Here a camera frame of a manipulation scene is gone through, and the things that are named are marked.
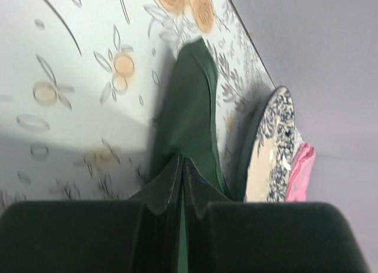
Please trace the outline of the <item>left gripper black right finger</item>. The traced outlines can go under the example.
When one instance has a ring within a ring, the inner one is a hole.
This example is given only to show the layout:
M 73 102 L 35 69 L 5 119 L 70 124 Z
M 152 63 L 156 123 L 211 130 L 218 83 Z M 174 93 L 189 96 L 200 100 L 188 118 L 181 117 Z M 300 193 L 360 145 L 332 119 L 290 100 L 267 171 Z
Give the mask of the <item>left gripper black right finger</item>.
M 327 203 L 233 202 L 183 161 L 190 272 L 368 272 L 346 218 Z

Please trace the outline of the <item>dark green cloth napkin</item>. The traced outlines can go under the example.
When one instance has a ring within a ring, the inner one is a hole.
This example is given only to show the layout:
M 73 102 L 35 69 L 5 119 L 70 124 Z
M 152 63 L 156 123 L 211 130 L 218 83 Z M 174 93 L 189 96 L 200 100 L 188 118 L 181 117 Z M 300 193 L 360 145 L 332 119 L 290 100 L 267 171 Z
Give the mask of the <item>dark green cloth napkin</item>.
M 214 215 L 230 203 L 216 142 L 217 69 L 205 41 L 180 50 L 165 91 L 145 192 L 161 269 L 225 272 Z

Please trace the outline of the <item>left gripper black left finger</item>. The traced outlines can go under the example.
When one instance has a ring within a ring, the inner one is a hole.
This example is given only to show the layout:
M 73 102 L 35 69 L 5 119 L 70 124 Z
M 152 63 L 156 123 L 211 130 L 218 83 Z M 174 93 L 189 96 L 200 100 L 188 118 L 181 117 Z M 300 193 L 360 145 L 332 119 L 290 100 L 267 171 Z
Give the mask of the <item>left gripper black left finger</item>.
M 127 200 L 26 201 L 1 216 L 2 272 L 177 272 L 181 158 Z

